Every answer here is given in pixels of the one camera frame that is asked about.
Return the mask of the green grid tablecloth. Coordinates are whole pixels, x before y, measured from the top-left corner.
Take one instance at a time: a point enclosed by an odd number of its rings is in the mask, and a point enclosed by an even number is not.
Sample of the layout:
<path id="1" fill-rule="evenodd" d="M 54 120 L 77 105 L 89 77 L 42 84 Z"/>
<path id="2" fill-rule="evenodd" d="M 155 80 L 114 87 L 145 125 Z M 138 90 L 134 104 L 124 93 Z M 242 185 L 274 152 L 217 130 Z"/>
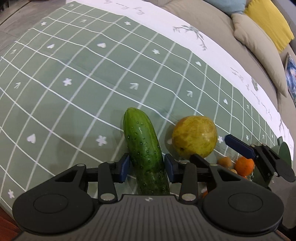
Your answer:
<path id="1" fill-rule="evenodd" d="M 145 1 L 67 1 L 1 55 L 1 207 L 12 212 L 25 191 L 75 164 L 96 167 L 126 151 L 122 119 L 129 108 L 151 119 L 163 153 L 189 115 L 217 127 L 210 162 L 248 144 L 276 145 L 269 107 L 257 107 L 235 83 L 237 61 L 215 41 Z"/>

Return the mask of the green colander bowl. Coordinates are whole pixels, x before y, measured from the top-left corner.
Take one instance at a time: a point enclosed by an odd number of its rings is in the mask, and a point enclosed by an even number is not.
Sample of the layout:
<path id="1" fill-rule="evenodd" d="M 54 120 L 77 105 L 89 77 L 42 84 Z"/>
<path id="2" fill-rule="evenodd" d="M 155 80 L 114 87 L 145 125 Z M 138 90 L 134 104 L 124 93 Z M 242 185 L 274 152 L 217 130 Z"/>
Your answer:
<path id="1" fill-rule="evenodd" d="M 277 173 L 277 177 L 282 177 L 288 182 L 295 180 L 295 173 L 292 169 L 292 160 L 290 150 L 282 137 L 277 139 L 277 145 L 269 148 L 260 146 L 259 150 L 263 154 L 263 159 L 268 161 L 268 164 L 262 162 L 259 156 L 259 161 L 255 162 L 255 169 L 252 174 L 252 181 L 267 187 L 271 182 L 271 178 Z"/>

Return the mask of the yellow cushion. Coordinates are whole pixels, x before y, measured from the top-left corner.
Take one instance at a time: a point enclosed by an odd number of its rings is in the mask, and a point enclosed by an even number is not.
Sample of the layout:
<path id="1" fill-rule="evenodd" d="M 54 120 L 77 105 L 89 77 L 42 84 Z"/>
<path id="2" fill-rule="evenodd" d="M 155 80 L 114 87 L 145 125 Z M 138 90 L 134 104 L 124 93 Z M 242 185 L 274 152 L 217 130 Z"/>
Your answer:
<path id="1" fill-rule="evenodd" d="M 279 52 L 295 38 L 287 20 L 270 0 L 252 0 L 244 13 L 264 30 Z"/>

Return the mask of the orange tangerine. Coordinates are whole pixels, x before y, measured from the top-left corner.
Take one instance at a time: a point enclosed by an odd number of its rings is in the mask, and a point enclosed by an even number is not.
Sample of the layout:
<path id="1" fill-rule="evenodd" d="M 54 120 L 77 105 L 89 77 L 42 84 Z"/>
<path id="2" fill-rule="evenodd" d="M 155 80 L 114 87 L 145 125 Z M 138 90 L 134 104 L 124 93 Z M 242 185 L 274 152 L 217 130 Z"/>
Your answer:
<path id="1" fill-rule="evenodd" d="M 254 161 L 252 159 L 247 159 L 245 157 L 239 157 L 235 162 L 234 169 L 237 174 L 243 177 L 251 175 L 254 170 Z"/>

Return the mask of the blue printed cushion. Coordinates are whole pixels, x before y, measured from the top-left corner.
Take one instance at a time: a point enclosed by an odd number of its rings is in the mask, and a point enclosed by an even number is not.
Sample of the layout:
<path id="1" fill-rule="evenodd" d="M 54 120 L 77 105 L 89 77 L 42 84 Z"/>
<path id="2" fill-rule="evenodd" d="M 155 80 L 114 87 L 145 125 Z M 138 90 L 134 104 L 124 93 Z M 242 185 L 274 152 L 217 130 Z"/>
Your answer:
<path id="1" fill-rule="evenodd" d="M 289 53 L 285 61 L 285 76 L 288 92 L 291 95 L 294 105 L 296 105 L 296 65 Z"/>

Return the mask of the beige cushion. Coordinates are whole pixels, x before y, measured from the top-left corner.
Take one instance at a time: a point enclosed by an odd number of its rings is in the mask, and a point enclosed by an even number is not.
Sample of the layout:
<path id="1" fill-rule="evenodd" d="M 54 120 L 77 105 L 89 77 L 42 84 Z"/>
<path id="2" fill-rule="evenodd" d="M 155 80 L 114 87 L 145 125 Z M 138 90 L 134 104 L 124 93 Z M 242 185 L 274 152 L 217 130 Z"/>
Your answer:
<path id="1" fill-rule="evenodd" d="M 277 90 L 288 96 L 287 81 L 280 54 L 270 37 L 250 17 L 234 13 L 231 15 L 234 37 L 245 45 L 265 69 Z"/>

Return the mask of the yellow-green pear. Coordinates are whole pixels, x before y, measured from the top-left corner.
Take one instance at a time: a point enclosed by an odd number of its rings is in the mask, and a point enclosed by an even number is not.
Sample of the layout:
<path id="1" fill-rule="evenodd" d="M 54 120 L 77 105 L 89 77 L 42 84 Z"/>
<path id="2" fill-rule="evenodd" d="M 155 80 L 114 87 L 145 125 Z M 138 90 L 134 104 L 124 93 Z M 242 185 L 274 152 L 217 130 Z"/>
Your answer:
<path id="1" fill-rule="evenodd" d="M 206 116 L 187 116 L 182 118 L 174 127 L 172 145 L 177 154 L 183 159 L 198 154 L 205 158 L 209 156 L 217 143 L 215 123 Z"/>

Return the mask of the green cucumber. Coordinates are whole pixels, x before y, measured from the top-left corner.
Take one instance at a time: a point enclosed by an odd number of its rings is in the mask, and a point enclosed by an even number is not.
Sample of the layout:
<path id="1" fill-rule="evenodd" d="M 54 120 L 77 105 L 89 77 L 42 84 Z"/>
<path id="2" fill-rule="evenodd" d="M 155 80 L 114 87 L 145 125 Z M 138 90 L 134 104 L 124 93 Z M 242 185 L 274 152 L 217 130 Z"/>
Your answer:
<path id="1" fill-rule="evenodd" d="M 140 195 L 169 195 L 170 187 L 159 141 L 147 114 L 128 108 L 123 131 Z"/>

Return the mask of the beige sofa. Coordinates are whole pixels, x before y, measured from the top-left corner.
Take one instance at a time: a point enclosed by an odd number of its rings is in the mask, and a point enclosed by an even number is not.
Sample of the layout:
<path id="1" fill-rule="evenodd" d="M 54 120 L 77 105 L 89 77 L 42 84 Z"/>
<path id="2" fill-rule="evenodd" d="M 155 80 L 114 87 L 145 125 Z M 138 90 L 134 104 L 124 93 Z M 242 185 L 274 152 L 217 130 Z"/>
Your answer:
<path id="1" fill-rule="evenodd" d="M 234 81 L 252 101 L 257 101 L 257 107 L 266 111 L 268 116 L 270 105 L 280 118 L 277 122 L 278 129 L 287 128 L 285 138 L 290 138 L 295 146 L 295 105 L 288 94 L 284 97 L 275 87 L 269 75 L 252 52 L 238 41 L 234 33 L 231 15 L 215 8 L 205 1 L 152 1 L 159 6 L 197 28 L 200 32 L 215 41 L 229 55 L 231 61 L 237 61 L 233 68 Z M 285 61 L 289 53 L 295 58 L 295 49 L 290 44 L 279 52 L 285 70 Z"/>

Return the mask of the light blue cushion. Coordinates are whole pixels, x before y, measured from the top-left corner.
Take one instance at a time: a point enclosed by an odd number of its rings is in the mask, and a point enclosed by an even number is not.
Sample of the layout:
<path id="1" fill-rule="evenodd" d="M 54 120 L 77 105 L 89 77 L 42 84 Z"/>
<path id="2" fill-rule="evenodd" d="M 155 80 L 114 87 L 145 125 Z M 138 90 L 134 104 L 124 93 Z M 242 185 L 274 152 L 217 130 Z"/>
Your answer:
<path id="1" fill-rule="evenodd" d="M 224 12 L 226 15 L 243 14 L 246 0 L 205 0 L 205 2 Z"/>

